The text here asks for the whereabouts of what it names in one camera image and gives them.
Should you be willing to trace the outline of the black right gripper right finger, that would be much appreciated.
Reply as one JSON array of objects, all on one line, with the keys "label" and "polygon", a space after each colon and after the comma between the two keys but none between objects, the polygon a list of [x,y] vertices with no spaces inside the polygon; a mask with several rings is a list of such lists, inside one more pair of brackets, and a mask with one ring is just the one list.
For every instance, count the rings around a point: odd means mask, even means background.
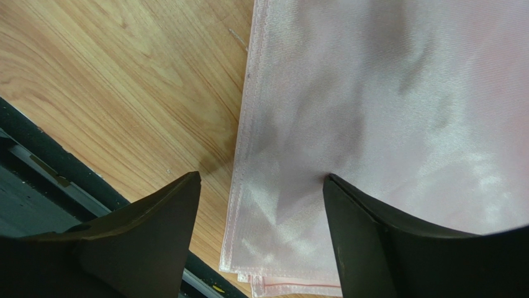
[{"label": "black right gripper right finger", "polygon": [[475,235],[329,174],[323,198],[344,297],[527,297],[528,227]]}]

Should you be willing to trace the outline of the pink cloth napkin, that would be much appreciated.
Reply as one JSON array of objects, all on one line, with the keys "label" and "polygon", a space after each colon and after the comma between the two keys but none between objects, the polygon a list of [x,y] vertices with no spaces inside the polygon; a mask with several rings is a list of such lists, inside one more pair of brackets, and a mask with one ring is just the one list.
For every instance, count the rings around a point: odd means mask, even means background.
[{"label": "pink cloth napkin", "polygon": [[248,49],[219,269],[253,297],[381,292],[329,174],[463,235],[528,225],[527,1],[256,1]]}]

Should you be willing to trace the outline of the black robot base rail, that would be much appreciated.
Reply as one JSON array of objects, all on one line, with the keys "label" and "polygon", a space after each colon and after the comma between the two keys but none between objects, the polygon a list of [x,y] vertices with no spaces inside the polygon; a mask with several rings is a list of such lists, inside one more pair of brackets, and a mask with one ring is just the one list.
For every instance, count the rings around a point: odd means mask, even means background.
[{"label": "black robot base rail", "polygon": [[[130,205],[7,101],[1,101],[1,238],[63,233]],[[177,297],[243,293],[188,251]]]}]

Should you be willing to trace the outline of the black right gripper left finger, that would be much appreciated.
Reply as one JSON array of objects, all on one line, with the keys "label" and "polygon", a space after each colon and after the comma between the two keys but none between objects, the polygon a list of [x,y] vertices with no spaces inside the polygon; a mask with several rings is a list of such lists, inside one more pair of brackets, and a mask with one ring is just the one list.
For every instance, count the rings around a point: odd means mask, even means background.
[{"label": "black right gripper left finger", "polygon": [[177,297],[201,177],[63,233],[1,238],[2,297]]}]

